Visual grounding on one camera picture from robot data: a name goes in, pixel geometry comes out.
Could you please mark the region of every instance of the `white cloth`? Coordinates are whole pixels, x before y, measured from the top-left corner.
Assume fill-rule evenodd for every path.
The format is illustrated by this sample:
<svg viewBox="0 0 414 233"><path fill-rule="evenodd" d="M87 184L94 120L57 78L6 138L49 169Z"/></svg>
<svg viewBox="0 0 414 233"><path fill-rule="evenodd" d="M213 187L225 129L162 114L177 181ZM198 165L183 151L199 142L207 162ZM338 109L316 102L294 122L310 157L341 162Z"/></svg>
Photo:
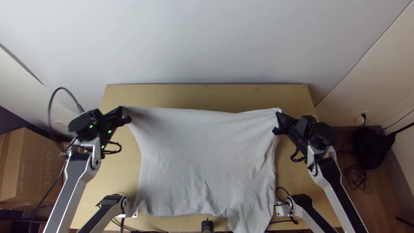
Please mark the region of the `white cloth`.
<svg viewBox="0 0 414 233"><path fill-rule="evenodd" d="M124 107L141 150L138 208L212 214L235 233L262 233L275 202L276 111Z"/></svg>

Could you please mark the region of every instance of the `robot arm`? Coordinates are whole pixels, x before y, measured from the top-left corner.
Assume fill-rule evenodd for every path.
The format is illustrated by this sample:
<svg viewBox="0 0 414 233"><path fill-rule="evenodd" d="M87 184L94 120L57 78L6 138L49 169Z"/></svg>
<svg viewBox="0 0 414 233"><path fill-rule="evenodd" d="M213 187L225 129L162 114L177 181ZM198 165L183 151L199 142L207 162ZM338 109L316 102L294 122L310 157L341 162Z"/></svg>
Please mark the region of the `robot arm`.
<svg viewBox="0 0 414 233"><path fill-rule="evenodd" d="M106 145L110 142L112 135L118 127L131 122L130 117L122 117L122 107L118 107L103 115L98 109L88 111L72 120L69 124L69 131L75 132L77 139L69 152L69 160L65 167L67 180L60 191L59 197L47 221L44 233L67 233L70 224L75 216L86 184L95 177L105 158ZM77 152L76 148L81 147L85 153ZM85 229L104 229L109 221L119 214L132 217L132 204L127 202L124 196L119 202L114 203L105 198L102 206L96 215L88 221Z"/></svg>
<svg viewBox="0 0 414 233"><path fill-rule="evenodd" d="M309 175L319 187L324 189L344 231L367 232L361 217L341 183L342 173L336 162L336 152L332 147L338 137L336 131L325 123L317 123L312 116L303 116L298 120L277 112L276 117L279 128L274 128L273 133L275 135L286 134L297 149L302 152L304 157L296 159L296 154L294 154L291 160L306 163ZM303 203L298 202L293 197L294 195L290 197L291 201L289 202L292 208L299 206L305 210ZM292 211L289 214L305 219L314 232L332 232L333 228L321 220L321 216L317 211L306 212L305 217L300 211ZM313 229L312 226L315 226L313 222L321 227L322 231L319 228Z"/></svg>

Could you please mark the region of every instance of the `wooden floor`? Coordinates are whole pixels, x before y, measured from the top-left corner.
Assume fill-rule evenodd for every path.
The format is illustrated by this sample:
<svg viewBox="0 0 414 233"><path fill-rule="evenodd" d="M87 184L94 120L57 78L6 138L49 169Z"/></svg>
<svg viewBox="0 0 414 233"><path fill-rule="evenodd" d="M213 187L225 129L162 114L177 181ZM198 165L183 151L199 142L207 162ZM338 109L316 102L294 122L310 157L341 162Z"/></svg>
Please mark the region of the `wooden floor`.
<svg viewBox="0 0 414 233"><path fill-rule="evenodd" d="M352 129L337 129L339 140L334 145L336 151L344 145L352 134ZM352 143L349 142L344 147L345 150L351 149ZM341 170L345 167L357 164L357 160L351 154L338 154L338 164ZM395 217L401 216L402 205L397 198L392 182L388 176L388 170L383 163L379 168L367 170L367 180L365 190L353 190L348 185L345 177L342 178L348 195L354 203L362 221L370 233L411 233L413 228L397 221Z"/></svg>

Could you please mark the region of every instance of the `wooden table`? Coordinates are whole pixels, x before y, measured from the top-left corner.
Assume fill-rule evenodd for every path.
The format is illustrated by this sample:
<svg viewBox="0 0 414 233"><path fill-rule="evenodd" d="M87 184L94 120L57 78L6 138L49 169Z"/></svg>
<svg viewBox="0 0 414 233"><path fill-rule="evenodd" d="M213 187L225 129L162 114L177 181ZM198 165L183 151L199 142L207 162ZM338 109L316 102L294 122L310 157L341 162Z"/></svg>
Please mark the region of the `wooden table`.
<svg viewBox="0 0 414 233"><path fill-rule="evenodd" d="M103 95L100 110L106 113L119 105L168 107L213 110L223 112L244 112L256 109L279 107L295 118L312 115L317 118L315 108L306 85L187 85L187 84L133 84L108 85ZM127 126L120 127L112 137L120 142L122 152L108 155L96 177L86 186L71 228L81 228L98 210L95 205L106 195L122 194L135 201L138 175L141 164L139 147ZM293 163L290 156L295 146L286 136L281 136L275 152L277 186L290 194L308 194L314 207L334 227L340 224L323 190L309 176L305 163ZM137 230L158 231L200 231L205 219L214 222L216 231L227 231L227 220L211 215L194 214L178 217L150 217L143 211L138 218L127 218L125 225ZM272 220L283 220L273 217ZM306 229L304 221L299 225L278 223L269 230ZM106 230L119 230L109 223Z"/></svg>

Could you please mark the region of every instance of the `black cable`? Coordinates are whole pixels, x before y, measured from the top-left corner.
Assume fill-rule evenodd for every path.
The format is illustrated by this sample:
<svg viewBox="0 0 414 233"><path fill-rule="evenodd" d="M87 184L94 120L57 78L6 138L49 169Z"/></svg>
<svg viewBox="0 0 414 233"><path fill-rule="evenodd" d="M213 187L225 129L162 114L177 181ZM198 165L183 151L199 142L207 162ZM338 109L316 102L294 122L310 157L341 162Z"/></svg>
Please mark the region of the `black cable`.
<svg viewBox="0 0 414 233"><path fill-rule="evenodd" d="M295 219L293 219L293 217L290 217L290 220L273 221L273 222L269 222L269 225L276 224L276 223L285 223L285 222L293 222L293 224L295 224L295 225L298 225L299 224L299 222L296 221Z"/></svg>
<svg viewBox="0 0 414 233"><path fill-rule="evenodd" d="M289 203L277 204L277 205L275 205L275 206L282 206L282 205L289 205Z"/></svg>
<svg viewBox="0 0 414 233"><path fill-rule="evenodd" d="M119 226L121 229L129 230L131 232L136 232L137 230L133 230L129 227L121 226L121 224L117 223L114 219L111 219L111 222L113 222L115 225Z"/></svg>
<svg viewBox="0 0 414 233"><path fill-rule="evenodd" d="M115 225L121 227L124 230L131 231L131 233L133 233L133 232L136 232L136 233L168 233L168 232L160 232L160 231L139 231L139 230L131 229L131 228L126 227L126 226L121 226L121 224L117 223L114 219L112 219L111 222L113 222Z"/></svg>
<svg viewBox="0 0 414 233"><path fill-rule="evenodd" d="M283 187L277 187L276 188L276 191L275 191L275 193L276 193L276 198L277 199L279 199L279 201L281 201L281 202L283 202L283 203L288 203L287 201L284 201L284 200L282 200L278 195L277 195L277 191L279 190L279 189L281 189L281 190L283 190L283 191L285 191L286 192L286 194L288 195L288 197L290 196L290 194L289 194L289 192L286 190L286 189L284 189Z"/></svg>
<svg viewBox="0 0 414 233"><path fill-rule="evenodd" d="M299 148L296 147L295 152L290 156L290 160L292 160L295 163L302 162L303 160L305 160L305 156L303 156L299 159L295 159L295 157L298 155L298 153L299 153Z"/></svg>
<svg viewBox="0 0 414 233"><path fill-rule="evenodd" d="M367 122L367 116L363 113L361 115L364 118L364 124L362 125L362 129L361 131L365 128L366 126L366 122ZM339 153L347 153L347 154L354 154L354 153L363 153L364 149L351 149L351 150L346 150L343 151L345 145L351 141L352 139L355 140L355 135L353 135L351 138L349 138L348 140L345 141L345 143L342 145L341 149L338 151ZM343 172L344 177L346 179L346 182L348 183L348 185L351 187L351 189L356 190L356 189L361 189L361 190L365 190L365 181L367 180L367 174L365 171L364 167L359 167L356 165L352 165L350 167L346 167L344 168Z"/></svg>
<svg viewBox="0 0 414 233"><path fill-rule="evenodd" d="M412 112L414 112L414 108L407 114L405 114L403 117L401 117L399 120L397 120L396 122L394 122L392 125L385 127L381 130L381 132L385 132L388 128L392 127L393 125L395 125L396 123L400 122L402 119L404 119L406 116L410 115Z"/></svg>
<svg viewBox="0 0 414 233"><path fill-rule="evenodd" d="M125 218L123 217L122 219L121 219L121 233L124 233L124 231L123 231L123 228L124 228L124 222L125 222Z"/></svg>
<svg viewBox="0 0 414 233"><path fill-rule="evenodd" d="M103 154L116 154L116 153L121 152L121 150L122 150L122 146L121 146L119 143L109 141L109 142L108 142L108 144L117 145L117 146L119 147L119 149L118 149L117 151L103 151L103 152L102 152Z"/></svg>
<svg viewBox="0 0 414 233"><path fill-rule="evenodd" d="M69 145L67 145L65 148L63 148L63 146L60 144L60 143L58 143L58 141L57 141L57 139L56 139L56 136L55 136L55 134L54 134L54 132L53 132L53 129L52 129L52 123L51 123L51 110L52 110L52 103L53 103L53 99L54 99L54 97L55 97L55 95L56 95L56 93L59 91L59 90L65 90L71 97L72 97L72 99L75 101L75 103L76 103L76 105L77 105L77 108L79 109L79 111L81 112L81 113L83 113L84 112L84 110L83 110L83 108L82 108L82 106L79 104L79 102L78 102L78 100L73 96L73 94L68 90L68 89L66 89L66 88L64 88L64 87L59 87L59 88L57 88L53 93L52 93L52 96L50 97L50 100L49 100L49 104L48 104L48 108L47 108L47 128L48 128L48 131L49 131L49 136L52 138L52 140L53 141L55 141L55 143L56 143L56 145L57 145L57 147L63 152L63 153L66 153L66 151L71 147L71 146L73 146L73 143L76 141L76 138L74 138L74 139L72 139L72 141L69 143ZM62 175L63 175L63 171L65 170L65 166L63 165L62 166L62 169L61 169L61 171L60 171L60 173L59 173L59 176L56 178L56 180L52 183L52 185L50 186L50 188L49 188L49 190L46 192L46 194L43 196L43 198L40 200L40 202L39 202L39 204L36 206L36 208L35 208L35 210L34 210L34 212L33 212L33 215L32 215L32 217L30 218L30 223L29 223L29 233L32 233L32 228L33 228L33 221L35 220L35 216L36 216L36 214L37 214L37 212L39 211L39 208L40 208L40 206L42 205L42 203L43 203L43 201L46 199L46 197L49 195L49 193L52 191L52 189L53 189L53 187L56 185L56 183L60 180L60 178L62 177Z"/></svg>
<svg viewBox="0 0 414 233"><path fill-rule="evenodd" d="M47 129L49 131L49 136L51 137L51 139L53 141L55 141L56 145L60 148L61 151L63 151L63 146L60 143L57 142L56 136L55 136L55 134L53 132L53 129L52 129L52 122L51 122L52 102L53 102L53 98L55 97L56 93L59 90L65 90L72 97L72 99L76 103L76 106L77 106L78 110L81 113L83 113L85 111L83 110L82 106L79 104L78 100L73 96L73 94L68 89L66 89L64 87L59 87L59 88L56 88L56 90L52 93L52 96L50 97L50 100L49 100L49 106L47 108Z"/></svg>
<svg viewBox="0 0 414 233"><path fill-rule="evenodd" d="M365 190L365 181L367 180L367 176L362 168L355 165L346 167L344 168L344 176L351 189Z"/></svg>
<svg viewBox="0 0 414 233"><path fill-rule="evenodd" d="M34 210L34 213L33 213L33 215L30 218L29 233L32 233L33 221L35 220L35 216L36 216L37 212L39 211L40 205L42 205L42 202L46 199L47 195L49 195L49 193L52 191L53 187L60 180L60 178L62 177L62 174L63 174L63 171L64 170L65 170L65 166L62 166L62 169L60 170L59 176L52 183L52 185L50 186L50 188L48 189L48 191L46 192L46 194L43 196L43 198L40 200L39 204L36 206L36 209Z"/></svg>

